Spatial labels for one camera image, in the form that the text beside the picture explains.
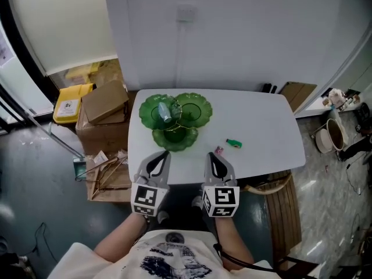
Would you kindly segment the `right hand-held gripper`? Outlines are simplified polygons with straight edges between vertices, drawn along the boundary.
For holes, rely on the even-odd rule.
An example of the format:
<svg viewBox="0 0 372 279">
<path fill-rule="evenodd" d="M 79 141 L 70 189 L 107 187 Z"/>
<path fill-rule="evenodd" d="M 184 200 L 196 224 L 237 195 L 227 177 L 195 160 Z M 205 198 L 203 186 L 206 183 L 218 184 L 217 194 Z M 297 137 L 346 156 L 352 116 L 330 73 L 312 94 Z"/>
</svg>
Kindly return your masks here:
<svg viewBox="0 0 372 279">
<path fill-rule="evenodd" d="M 209 152 L 205 160 L 202 201 L 209 217 L 233 217 L 239 206 L 235 171 L 221 155 Z"/>
</svg>

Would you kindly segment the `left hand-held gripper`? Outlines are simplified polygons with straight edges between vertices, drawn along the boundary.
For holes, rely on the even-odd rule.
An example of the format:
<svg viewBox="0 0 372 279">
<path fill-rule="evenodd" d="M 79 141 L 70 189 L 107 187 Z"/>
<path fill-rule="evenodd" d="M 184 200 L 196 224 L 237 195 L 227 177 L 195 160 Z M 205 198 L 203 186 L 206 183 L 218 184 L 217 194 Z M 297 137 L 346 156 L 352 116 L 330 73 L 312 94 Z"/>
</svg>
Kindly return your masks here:
<svg viewBox="0 0 372 279">
<path fill-rule="evenodd" d="M 155 152 L 139 165 L 137 179 L 131 185 L 131 208 L 134 213 L 156 216 L 165 200 L 171 163 L 169 151 Z"/>
</svg>

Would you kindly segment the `light blue small packet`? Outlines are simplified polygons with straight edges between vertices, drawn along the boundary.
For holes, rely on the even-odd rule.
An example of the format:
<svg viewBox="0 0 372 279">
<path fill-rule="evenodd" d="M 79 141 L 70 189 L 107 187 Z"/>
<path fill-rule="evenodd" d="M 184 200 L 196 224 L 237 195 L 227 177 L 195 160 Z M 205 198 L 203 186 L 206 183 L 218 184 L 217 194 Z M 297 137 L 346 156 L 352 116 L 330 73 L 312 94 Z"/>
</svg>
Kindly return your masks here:
<svg viewBox="0 0 372 279">
<path fill-rule="evenodd" d="M 158 114 L 165 123 L 171 122 L 172 116 L 170 110 L 164 102 L 158 103 Z"/>
</svg>

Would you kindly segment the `green three-tier glass dish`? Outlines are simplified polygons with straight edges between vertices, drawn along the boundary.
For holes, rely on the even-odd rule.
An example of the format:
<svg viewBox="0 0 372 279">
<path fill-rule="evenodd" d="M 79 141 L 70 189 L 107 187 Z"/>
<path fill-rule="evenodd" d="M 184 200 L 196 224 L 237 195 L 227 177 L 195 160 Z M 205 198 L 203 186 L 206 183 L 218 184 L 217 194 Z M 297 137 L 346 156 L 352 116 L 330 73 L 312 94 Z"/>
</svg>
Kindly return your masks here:
<svg viewBox="0 0 372 279">
<path fill-rule="evenodd" d="M 165 123 L 158 114 L 158 103 L 164 102 L 172 120 Z M 211 103 L 201 94 L 186 92 L 177 96 L 155 94 L 139 107 L 141 123 L 152 131 L 154 142 L 170 152 L 181 152 L 191 147 L 213 115 Z"/>
</svg>

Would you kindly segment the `person's left forearm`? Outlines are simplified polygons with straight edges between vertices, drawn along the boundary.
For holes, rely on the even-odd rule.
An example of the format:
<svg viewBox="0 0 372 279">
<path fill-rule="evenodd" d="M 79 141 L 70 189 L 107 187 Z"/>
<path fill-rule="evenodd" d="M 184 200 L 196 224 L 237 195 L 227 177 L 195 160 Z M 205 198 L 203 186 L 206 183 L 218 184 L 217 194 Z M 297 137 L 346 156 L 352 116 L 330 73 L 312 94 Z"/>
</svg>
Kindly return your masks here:
<svg viewBox="0 0 372 279">
<path fill-rule="evenodd" d="M 132 213 L 95 247 L 94 252 L 99 257 L 116 263 L 129 253 L 146 227 L 146 218 L 141 214 Z"/>
</svg>

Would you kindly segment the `person's right forearm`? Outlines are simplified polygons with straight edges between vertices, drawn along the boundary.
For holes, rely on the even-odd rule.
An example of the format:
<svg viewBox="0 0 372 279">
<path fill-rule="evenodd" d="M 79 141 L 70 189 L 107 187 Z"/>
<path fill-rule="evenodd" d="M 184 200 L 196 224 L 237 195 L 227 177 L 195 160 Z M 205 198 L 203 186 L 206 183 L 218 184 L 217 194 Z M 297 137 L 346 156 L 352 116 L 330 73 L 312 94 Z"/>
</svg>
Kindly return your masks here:
<svg viewBox="0 0 372 279">
<path fill-rule="evenodd" d="M 245 263 L 254 263 L 253 256 L 239 235 L 231 217 L 217 217 L 214 219 L 219 244 L 228 255 Z"/>
</svg>

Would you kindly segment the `wooden chair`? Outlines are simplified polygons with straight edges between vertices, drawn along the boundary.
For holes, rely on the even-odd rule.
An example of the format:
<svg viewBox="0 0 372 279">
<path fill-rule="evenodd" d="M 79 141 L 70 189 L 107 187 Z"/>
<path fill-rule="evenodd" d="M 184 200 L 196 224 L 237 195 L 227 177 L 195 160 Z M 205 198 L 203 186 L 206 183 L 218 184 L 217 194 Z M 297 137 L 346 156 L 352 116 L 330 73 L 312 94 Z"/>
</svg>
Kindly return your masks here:
<svg viewBox="0 0 372 279">
<path fill-rule="evenodd" d="M 241 191 L 250 192 L 256 195 L 275 194 L 278 191 L 282 190 L 289 183 L 291 178 L 292 173 L 290 171 L 269 174 L 269 179 L 263 184 L 260 184 L 257 187 L 246 185 L 241 188 Z"/>
</svg>

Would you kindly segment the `wooden clothes hangers bundle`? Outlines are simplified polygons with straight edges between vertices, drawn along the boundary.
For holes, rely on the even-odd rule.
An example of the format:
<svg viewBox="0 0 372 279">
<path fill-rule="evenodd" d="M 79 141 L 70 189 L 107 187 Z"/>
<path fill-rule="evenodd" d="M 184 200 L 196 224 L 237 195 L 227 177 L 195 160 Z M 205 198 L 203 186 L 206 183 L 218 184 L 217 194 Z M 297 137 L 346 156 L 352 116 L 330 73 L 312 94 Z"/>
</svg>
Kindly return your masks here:
<svg viewBox="0 0 372 279">
<path fill-rule="evenodd" d="M 112 177 L 113 173 L 123 165 L 124 161 L 127 160 L 127 156 L 117 157 L 114 156 L 93 168 L 86 170 L 85 172 L 75 176 L 75 182 L 88 182 L 91 183 L 91 192 L 89 196 L 91 200 L 95 198 L 101 191 L 106 190 L 106 183 Z"/>
</svg>

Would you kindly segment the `white paper tag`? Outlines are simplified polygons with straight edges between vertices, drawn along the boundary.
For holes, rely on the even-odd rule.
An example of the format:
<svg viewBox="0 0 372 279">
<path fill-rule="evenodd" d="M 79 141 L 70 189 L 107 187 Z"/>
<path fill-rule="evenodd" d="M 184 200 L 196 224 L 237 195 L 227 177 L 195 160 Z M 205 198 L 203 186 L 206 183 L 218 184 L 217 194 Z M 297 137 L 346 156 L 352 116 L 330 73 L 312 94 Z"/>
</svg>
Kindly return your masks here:
<svg viewBox="0 0 372 279">
<path fill-rule="evenodd" d="M 95 163 L 96 166 L 100 165 L 100 164 L 103 164 L 106 161 L 108 161 L 108 158 L 103 151 L 100 151 L 96 155 L 96 157 L 94 157 L 94 163 Z"/>
</svg>

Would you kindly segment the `large cardboard box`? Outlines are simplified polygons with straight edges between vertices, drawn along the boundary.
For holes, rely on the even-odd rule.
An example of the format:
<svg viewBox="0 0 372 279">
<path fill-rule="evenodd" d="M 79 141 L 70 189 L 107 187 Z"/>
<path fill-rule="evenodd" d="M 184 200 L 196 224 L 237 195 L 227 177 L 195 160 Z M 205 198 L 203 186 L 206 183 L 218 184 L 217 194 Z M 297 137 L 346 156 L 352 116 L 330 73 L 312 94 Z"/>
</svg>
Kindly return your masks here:
<svg viewBox="0 0 372 279">
<path fill-rule="evenodd" d="M 127 116 L 122 123 L 93 125 L 89 123 L 85 109 L 81 106 L 76 123 L 76 134 L 86 155 L 96 155 L 99 151 L 114 152 L 128 149 L 128 131 L 134 100 L 138 91 L 128 92 Z"/>
</svg>

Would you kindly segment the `grey-green dustpan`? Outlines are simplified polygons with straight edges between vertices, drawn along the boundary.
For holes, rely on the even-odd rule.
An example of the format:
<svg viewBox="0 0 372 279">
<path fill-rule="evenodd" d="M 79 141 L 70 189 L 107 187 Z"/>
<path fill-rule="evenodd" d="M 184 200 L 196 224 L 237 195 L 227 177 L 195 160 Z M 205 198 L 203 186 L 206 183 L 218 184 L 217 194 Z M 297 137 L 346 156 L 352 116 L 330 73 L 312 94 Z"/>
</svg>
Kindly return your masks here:
<svg viewBox="0 0 372 279">
<path fill-rule="evenodd" d="M 87 165 L 86 165 L 85 158 L 74 157 L 73 167 L 74 167 L 74 173 L 75 173 L 75 181 L 80 182 L 80 181 L 86 180 Z"/>
</svg>

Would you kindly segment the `flat cardboard box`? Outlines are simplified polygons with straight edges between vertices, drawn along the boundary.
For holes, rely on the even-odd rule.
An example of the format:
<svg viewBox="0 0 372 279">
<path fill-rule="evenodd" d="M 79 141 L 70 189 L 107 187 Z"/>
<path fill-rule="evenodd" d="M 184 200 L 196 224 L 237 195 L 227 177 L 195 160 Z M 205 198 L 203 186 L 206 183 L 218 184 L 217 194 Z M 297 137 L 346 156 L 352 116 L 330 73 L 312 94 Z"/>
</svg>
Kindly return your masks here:
<svg viewBox="0 0 372 279">
<path fill-rule="evenodd" d="M 81 98 L 82 105 L 91 124 L 124 109 L 129 100 L 124 84 L 120 80 L 110 81 Z"/>
</svg>

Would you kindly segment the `person's white printed shirt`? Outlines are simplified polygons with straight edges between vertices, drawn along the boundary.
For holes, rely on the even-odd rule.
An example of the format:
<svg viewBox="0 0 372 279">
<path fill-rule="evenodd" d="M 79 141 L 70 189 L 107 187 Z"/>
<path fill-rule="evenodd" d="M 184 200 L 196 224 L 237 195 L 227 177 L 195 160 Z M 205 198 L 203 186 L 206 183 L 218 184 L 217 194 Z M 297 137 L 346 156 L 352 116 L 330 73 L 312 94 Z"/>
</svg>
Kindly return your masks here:
<svg viewBox="0 0 372 279">
<path fill-rule="evenodd" d="M 116 263 L 74 243 L 48 279 L 280 279 L 266 271 L 228 271 L 216 242 L 210 232 L 150 231 Z"/>
</svg>

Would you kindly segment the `metal pole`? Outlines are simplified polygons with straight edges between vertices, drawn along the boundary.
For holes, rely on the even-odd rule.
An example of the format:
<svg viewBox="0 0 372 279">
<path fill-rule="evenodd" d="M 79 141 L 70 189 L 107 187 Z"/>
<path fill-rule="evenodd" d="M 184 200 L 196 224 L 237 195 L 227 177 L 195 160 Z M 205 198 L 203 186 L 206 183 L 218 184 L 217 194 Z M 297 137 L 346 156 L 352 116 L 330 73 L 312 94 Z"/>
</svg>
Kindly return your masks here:
<svg viewBox="0 0 372 279">
<path fill-rule="evenodd" d="M 25 109 L 23 111 L 23 116 L 26 118 L 28 122 L 30 122 L 33 126 L 36 126 L 43 134 L 45 134 L 50 140 L 56 142 L 59 146 L 63 149 L 67 150 L 71 153 L 75 158 L 78 158 L 79 161 L 85 161 L 85 154 L 83 151 L 83 147 L 81 143 L 77 140 L 77 135 L 73 132 L 72 129 L 60 126 L 53 121 L 53 113 L 46 112 L 44 114 L 34 114 L 31 110 Z M 78 143 L 79 147 L 76 148 L 73 146 L 71 142 L 64 139 L 60 132 L 68 131 L 71 137 L 74 137 L 74 140 Z"/>
</svg>

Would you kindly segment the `yellow plastic bin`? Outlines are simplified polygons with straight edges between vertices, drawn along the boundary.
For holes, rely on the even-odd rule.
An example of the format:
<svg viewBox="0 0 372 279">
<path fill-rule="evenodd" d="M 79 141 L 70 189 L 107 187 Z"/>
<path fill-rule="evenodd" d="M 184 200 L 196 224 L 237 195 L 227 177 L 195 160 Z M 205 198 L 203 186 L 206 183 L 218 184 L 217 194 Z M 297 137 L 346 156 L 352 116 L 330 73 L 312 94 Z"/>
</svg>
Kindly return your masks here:
<svg viewBox="0 0 372 279">
<path fill-rule="evenodd" d="M 80 112 L 81 98 L 93 89 L 93 84 L 80 84 L 60 89 L 53 112 L 54 122 L 59 125 L 76 123 Z"/>
</svg>

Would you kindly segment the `small beige round basket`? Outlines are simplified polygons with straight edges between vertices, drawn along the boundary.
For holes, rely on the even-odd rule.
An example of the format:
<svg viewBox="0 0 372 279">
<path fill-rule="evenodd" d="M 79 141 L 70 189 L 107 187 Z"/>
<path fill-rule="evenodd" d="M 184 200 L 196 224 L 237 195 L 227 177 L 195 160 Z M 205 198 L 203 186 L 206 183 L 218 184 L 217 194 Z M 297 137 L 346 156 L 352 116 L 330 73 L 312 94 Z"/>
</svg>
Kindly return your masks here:
<svg viewBox="0 0 372 279">
<path fill-rule="evenodd" d="M 324 128 L 315 135 L 316 146 L 321 153 L 329 153 L 333 149 L 333 144 L 328 131 Z"/>
</svg>

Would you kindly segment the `leaning cardboard sheet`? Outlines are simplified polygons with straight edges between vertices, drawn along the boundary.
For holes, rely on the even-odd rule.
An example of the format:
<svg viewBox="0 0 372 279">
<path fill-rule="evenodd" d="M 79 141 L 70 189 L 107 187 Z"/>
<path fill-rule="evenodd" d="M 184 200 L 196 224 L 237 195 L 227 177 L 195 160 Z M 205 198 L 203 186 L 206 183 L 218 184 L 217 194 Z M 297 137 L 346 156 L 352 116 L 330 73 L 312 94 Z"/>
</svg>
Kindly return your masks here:
<svg viewBox="0 0 372 279">
<path fill-rule="evenodd" d="M 292 112 L 295 113 L 316 87 L 315 84 L 287 82 L 280 94 L 286 98 Z"/>
</svg>

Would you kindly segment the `beige round tub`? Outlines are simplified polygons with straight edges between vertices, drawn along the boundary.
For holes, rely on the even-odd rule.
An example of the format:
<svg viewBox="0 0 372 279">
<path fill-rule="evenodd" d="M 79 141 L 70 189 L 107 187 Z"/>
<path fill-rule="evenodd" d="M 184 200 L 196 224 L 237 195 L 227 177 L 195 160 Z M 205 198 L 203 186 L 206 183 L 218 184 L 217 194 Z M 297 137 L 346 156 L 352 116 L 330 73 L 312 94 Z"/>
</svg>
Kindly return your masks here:
<svg viewBox="0 0 372 279">
<path fill-rule="evenodd" d="M 328 119 L 326 129 L 335 150 L 341 151 L 344 147 L 344 138 L 341 128 L 336 120 Z"/>
</svg>

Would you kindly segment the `plush toys on counter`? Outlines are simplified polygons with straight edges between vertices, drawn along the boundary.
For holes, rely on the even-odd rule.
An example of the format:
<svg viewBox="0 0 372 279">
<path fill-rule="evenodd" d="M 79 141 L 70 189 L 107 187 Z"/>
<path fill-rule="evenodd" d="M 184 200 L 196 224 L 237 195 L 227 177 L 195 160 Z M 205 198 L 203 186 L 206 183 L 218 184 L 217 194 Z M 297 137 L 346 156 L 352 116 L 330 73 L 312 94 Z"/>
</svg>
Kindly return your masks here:
<svg viewBox="0 0 372 279">
<path fill-rule="evenodd" d="M 332 88 L 324 97 L 322 103 L 324 106 L 338 109 L 340 111 L 346 110 L 348 107 L 360 103 L 360 92 L 348 89 L 345 92 L 341 89 Z"/>
</svg>

